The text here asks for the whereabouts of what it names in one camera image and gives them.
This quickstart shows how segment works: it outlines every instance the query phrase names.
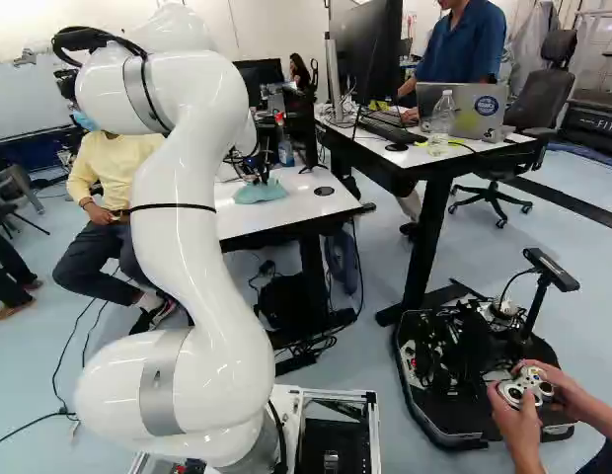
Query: hand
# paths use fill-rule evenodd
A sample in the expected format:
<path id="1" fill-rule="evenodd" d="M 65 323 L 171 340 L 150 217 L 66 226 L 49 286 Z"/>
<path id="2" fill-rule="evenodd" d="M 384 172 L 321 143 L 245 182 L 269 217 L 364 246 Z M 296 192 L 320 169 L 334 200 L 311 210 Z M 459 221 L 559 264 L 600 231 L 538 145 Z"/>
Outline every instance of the hand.
<path id="1" fill-rule="evenodd" d="M 92 201 L 85 204 L 84 209 L 89 213 L 89 218 L 94 224 L 108 225 L 114 221 L 114 216 L 109 210 L 99 207 Z"/>
<path id="2" fill-rule="evenodd" d="M 545 371 L 543 378 L 554 385 L 552 410 L 562 411 L 574 420 L 589 423 L 589 414 L 593 411 L 592 405 L 595 399 L 572 378 L 557 367 L 532 359 L 522 360 L 512 373 L 518 373 L 523 365 L 534 365 Z"/>
<path id="3" fill-rule="evenodd" d="M 541 421 L 536 413 L 534 395 L 525 390 L 521 410 L 509 406 L 497 392 L 498 382 L 488 387 L 488 398 L 493 406 L 493 420 L 497 424 L 517 474 L 544 474 L 539 458 Z"/>
<path id="4" fill-rule="evenodd" d="M 418 114 L 418 107 L 413 107 L 408 111 L 405 111 L 402 115 L 402 119 L 404 123 L 409 123 L 410 121 L 418 121 L 420 119 L 420 115 Z"/>

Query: plastic bottle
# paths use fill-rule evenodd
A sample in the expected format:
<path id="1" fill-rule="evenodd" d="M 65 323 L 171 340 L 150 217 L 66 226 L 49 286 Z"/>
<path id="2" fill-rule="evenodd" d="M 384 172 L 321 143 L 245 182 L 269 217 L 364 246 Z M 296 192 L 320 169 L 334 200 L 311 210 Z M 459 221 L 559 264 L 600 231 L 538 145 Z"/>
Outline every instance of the plastic bottle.
<path id="1" fill-rule="evenodd" d="M 455 101 L 453 91 L 447 89 L 433 108 L 431 116 L 431 135 L 428 141 L 427 152 L 431 156 L 441 156 L 449 152 L 449 133 L 455 123 Z"/>
<path id="2" fill-rule="evenodd" d="M 295 166 L 293 145 L 290 142 L 288 133 L 284 130 L 284 113 L 280 112 L 275 115 L 275 123 L 277 124 L 277 153 L 279 154 L 279 162 L 283 166 Z"/>

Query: gray floor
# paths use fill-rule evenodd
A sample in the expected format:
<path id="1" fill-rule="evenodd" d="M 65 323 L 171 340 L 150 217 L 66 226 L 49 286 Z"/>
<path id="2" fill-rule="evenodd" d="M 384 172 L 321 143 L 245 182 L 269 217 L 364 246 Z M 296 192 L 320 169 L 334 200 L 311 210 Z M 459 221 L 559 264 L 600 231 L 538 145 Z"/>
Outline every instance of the gray floor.
<path id="1" fill-rule="evenodd" d="M 529 179 L 612 210 L 612 170 L 565 153 L 549 153 L 545 165 Z M 365 308 L 360 320 L 339 335 L 338 344 L 317 365 L 288 374 L 280 383 L 314 388 L 369 388 L 378 392 L 381 405 L 383 472 L 409 474 L 512 472 L 502 444 L 491 449 L 445 454 L 434 448 L 408 415 L 394 362 L 389 354 L 390 329 L 374 321 L 375 311 L 401 297 L 411 246 L 398 234 L 405 219 L 394 199 L 358 175 L 364 200 L 376 202 L 378 210 L 361 218 L 358 244 L 365 273 Z M 476 177 L 458 180 L 465 185 L 483 185 Z M 505 187 L 514 196 L 527 195 Z M 42 196 L 62 193 L 62 187 L 45 190 Z M 486 294 L 499 292 L 507 279 L 526 268 L 521 250 L 537 246 L 557 258 L 580 281 L 580 292 L 560 294 L 551 289 L 536 332 L 555 347 L 564 368 L 595 395 L 612 404 L 612 230 L 537 198 L 534 211 L 522 215 L 506 206 L 510 223 L 502 231 L 490 207 L 477 203 L 447 215 L 431 287 L 457 277 Z M 46 237 L 23 227 L 14 241 L 24 259 L 45 281 L 35 306 L 0 323 L 0 435 L 33 418 L 58 408 L 51 391 L 50 376 L 76 316 L 87 298 L 54 285 L 50 272 L 67 244 L 85 224 L 83 212 L 62 197 L 45 199 L 47 213 L 37 216 L 24 211 L 52 232 Z M 264 249 L 262 259 L 277 262 L 283 273 L 297 272 L 299 260 L 294 246 Z M 256 273 L 258 258 L 249 252 L 225 256 L 232 276 L 249 301 L 255 293 L 247 279 Z M 109 262 L 108 270 L 115 268 Z M 518 280 L 510 293 L 528 305 L 535 277 Z M 336 306 L 352 304 L 335 291 Z M 99 305 L 85 316 L 69 346 L 59 372 L 61 394 L 71 400 L 80 372 L 80 353 Z M 132 325 L 133 311 L 105 308 L 87 354 L 121 337 Z M 64 419 L 45 421 L 0 445 L 0 472 L 16 474 L 125 474 L 132 453 L 84 430 L 72 437 L 72 424 Z M 580 426 L 568 441 L 541 448 L 551 474 L 574 472 L 591 457 L 602 438 Z"/>

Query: game controller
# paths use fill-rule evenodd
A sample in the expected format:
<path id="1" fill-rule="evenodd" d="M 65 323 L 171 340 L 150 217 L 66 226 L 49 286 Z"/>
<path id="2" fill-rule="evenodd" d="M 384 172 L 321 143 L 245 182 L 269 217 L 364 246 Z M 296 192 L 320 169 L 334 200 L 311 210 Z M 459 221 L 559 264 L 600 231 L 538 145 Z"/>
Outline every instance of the game controller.
<path id="1" fill-rule="evenodd" d="M 544 402 L 551 402 L 554 398 L 554 385 L 545 380 L 545 370 L 534 365 L 523 366 L 513 380 L 504 380 L 497 386 L 498 394 L 507 404 L 519 410 L 525 390 L 534 394 L 536 408 L 543 406 Z"/>

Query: whiteboard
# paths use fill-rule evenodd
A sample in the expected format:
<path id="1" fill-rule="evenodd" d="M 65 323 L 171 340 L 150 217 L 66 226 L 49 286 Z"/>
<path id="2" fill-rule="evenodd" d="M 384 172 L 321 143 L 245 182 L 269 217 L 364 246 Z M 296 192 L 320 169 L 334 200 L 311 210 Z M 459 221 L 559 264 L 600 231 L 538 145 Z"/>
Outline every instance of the whiteboard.
<path id="1" fill-rule="evenodd" d="M 53 71 L 45 56 L 37 64 L 0 64 L 0 139 L 72 123 Z"/>

